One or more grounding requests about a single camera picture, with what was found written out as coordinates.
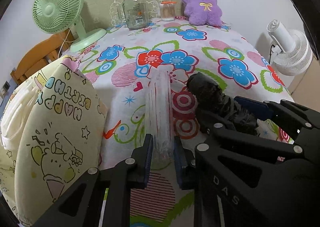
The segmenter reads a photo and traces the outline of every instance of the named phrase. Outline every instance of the yellow bow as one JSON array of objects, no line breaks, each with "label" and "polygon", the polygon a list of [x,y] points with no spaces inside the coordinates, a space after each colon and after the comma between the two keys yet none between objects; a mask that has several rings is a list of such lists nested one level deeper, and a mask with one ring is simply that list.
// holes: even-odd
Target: yellow bow
[{"label": "yellow bow", "polygon": [[206,3],[201,2],[200,5],[201,5],[201,6],[205,6],[205,8],[204,8],[203,11],[205,11],[206,9],[208,9],[209,11],[212,11],[212,10],[209,8],[209,7],[212,7],[212,4],[211,4],[211,3],[206,4]]}]

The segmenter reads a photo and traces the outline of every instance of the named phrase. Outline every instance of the white desk fan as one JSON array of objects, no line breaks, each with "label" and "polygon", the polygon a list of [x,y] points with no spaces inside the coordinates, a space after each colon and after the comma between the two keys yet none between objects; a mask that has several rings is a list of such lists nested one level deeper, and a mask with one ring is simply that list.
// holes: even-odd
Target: white desk fan
[{"label": "white desk fan", "polygon": [[99,28],[85,32],[80,16],[84,0],[35,0],[33,4],[33,19],[44,32],[56,34],[75,25],[78,39],[72,43],[72,53],[80,51],[104,36],[107,31]]},{"label": "white desk fan", "polygon": [[288,31],[276,19],[268,24],[267,30],[281,49],[274,59],[278,71],[287,76],[295,76],[307,70],[313,55],[305,34],[298,30]]}]

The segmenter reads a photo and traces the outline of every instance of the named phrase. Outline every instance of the wall socket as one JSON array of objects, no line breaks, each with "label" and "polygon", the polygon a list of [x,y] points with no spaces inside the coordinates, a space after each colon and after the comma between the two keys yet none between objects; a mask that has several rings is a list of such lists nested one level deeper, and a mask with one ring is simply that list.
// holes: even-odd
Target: wall socket
[{"label": "wall socket", "polygon": [[5,94],[8,92],[10,84],[6,81],[3,87],[0,89],[0,97],[4,98]]}]

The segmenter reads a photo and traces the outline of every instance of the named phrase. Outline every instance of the fan grille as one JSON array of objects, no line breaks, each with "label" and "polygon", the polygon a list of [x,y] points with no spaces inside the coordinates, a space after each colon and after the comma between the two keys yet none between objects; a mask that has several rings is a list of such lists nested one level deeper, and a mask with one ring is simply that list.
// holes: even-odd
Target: fan grille
[{"label": "fan grille", "polygon": [[296,42],[293,51],[280,53],[274,60],[279,72],[287,76],[294,76],[304,72],[312,61],[312,51],[306,36],[298,30],[290,30],[290,35]]},{"label": "fan grille", "polygon": [[44,32],[59,33],[73,24],[82,6],[83,0],[35,0],[33,19]]},{"label": "fan grille", "polygon": [[267,26],[267,31],[269,33],[274,32],[280,25],[280,22],[278,20],[273,20],[272,22],[270,22]]}]

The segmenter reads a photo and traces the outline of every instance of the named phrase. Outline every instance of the wooden bed frame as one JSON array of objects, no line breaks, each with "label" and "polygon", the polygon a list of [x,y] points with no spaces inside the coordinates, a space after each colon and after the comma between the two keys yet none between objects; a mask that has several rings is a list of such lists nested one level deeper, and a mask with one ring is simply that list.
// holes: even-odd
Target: wooden bed frame
[{"label": "wooden bed frame", "polygon": [[[66,38],[68,31],[69,29],[59,34],[52,35],[50,38],[37,44],[27,52],[19,62],[17,68],[10,73],[13,80],[20,85],[28,77],[49,64],[47,58],[51,61],[56,60],[58,58],[60,47]],[[70,32],[66,41],[70,42],[73,40],[73,35]],[[66,51],[70,46],[71,43],[65,42],[62,46],[62,50]]]}]

